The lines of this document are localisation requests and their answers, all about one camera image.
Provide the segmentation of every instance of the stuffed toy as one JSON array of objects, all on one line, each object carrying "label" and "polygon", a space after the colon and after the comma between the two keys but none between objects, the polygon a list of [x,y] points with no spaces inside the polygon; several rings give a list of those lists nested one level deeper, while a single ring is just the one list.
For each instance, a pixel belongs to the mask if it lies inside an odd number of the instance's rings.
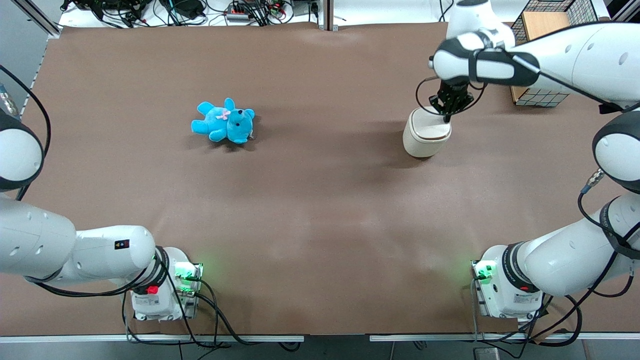
[{"label": "stuffed toy", "polygon": [[204,120],[192,121],[191,131],[207,135],[213,142],[228,138],[234,143],[243,144],[252,137],[255,112],[236,109],[236,104],[228,97],[223,108],[205,101],[198,105],[198,112],[204,115]]}]

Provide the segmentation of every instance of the brown paper mat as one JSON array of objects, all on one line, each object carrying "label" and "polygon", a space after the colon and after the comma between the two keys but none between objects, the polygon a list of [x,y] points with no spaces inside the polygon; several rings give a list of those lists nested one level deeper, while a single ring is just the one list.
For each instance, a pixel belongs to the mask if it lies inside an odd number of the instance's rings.
[{"label": "brown paper mat", "polygon": [[[470,332],[470,260],[580,218],[575,199],[596,169],[591,139],[613,115],[577,95],[555,109],[516,108],[508,88],[490,86],[453,120],[441,153],[416,160],[401,134],[444,33],[67,28],[34,89],[53,141],[25,200],[78,229],[149,228],[159,245],[205,263],[241,334]],[[244,149],[189,128],[199,102],[227,96],[258,116]],[[24,121],[43,133],[33,102]],[[586,206],[620,193],[603,181]],[[634,286],[587,301],[584,329],[640,331],[625,311],[638,295]],[[63,299],[2,275],[0,300],[3,335],[123,333],[117,298]],[[200,313],[194,328],[211,332],[209,322]],[[514,327],[481,321],[482,331]]]}]

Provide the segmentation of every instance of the white table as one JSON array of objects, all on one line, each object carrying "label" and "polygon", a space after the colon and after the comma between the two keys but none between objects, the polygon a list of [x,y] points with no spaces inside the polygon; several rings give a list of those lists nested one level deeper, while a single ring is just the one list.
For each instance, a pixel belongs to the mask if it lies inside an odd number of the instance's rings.
[{"label": "white table", "polygon": [[[442,0],[443,8],[447,8],[453,0]],[[501,21],[513,22],[522,12],[528,0],[492,0],[493,10]],[[606,5],[603,0],[592,0],[593,6],[598,17],[608,17]],[[228,6],[227,0],[209,0],[209,4],[217,10],[225,10]],[[291,7],[285,6],[287,19],[291,13]],[[220,13],[211,9],[205,9],[207,21],[202,26],[244,26],[243,22],[225,22]],[[440,1],[439,0],[336,0],[334,14],[340,18],[335,19],[338,26],[361,25],[361,24],[394,24],[407,22],[437,22],[440,18]],[[147,20],[150,26],[163,25],[166,22],[166,9],[155,0],[145,8],[143,18]],[[299,15],[293,17],[291,22],[308,21],[308,15]],[[121,22],[112,22],[124,26]],[[91,12],[78,10],[75,6],[70,5],[69,10],[62,14],[60,24],[63,26],[73,26],[79,28],[99,28],[108,27],[107,24],[98,21]]]}]

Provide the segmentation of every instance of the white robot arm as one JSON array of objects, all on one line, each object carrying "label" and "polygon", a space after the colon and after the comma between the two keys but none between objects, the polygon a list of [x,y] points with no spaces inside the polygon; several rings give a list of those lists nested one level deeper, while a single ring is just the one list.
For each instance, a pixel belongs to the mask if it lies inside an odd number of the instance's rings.
[{"label": "white robot arm", "polygon": [[469,96],[471,81],[578,92],[600,101],[602,113],[623,112],[595,135],[593,152],[602,172],[581,191],[604,174],[630,191],[592,214],[608,231],[584,218],[535,240],[488,249],[473,266],[486,315],[525,322],[540,308],[542,293],[561,296],[592,286],[612,254],[618,255],[604,279],[640,264],[640,111],[631,111],[640,101],[638,35],[640,25],[601,22],[515,46],[488,0],[454,6],[447,40],[429,59],[442,80],[432,97],[441,113],[460,110],[450,104]]},{"label": "white robot arm", "polygon": [[69,219],[3,194],[31,183],[43,160],[35,134],[0,111],[0,272],[55,291],[109,279],[131,289],[139,320],[177,320],[182,310],[194,317],[200,283],[184,277],[199,279],[202,266],[181,250],[157,247],[142,226],[76,231]]}]

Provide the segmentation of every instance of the warning label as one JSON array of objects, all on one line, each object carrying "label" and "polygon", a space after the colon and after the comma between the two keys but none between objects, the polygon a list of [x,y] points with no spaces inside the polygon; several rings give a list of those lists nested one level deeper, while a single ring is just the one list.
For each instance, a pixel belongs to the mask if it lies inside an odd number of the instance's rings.
[{"label": "warning label", "polygon": [[513,296],[513,302],[515,304],[531,304],[532,302],[538,301],[538,295],[536,294],[515,294]]},{"label": "warning label", "polygon": [[147,295],[136,297],[136,305],[153,306],[160,304],[160,297],[157,295]]}]

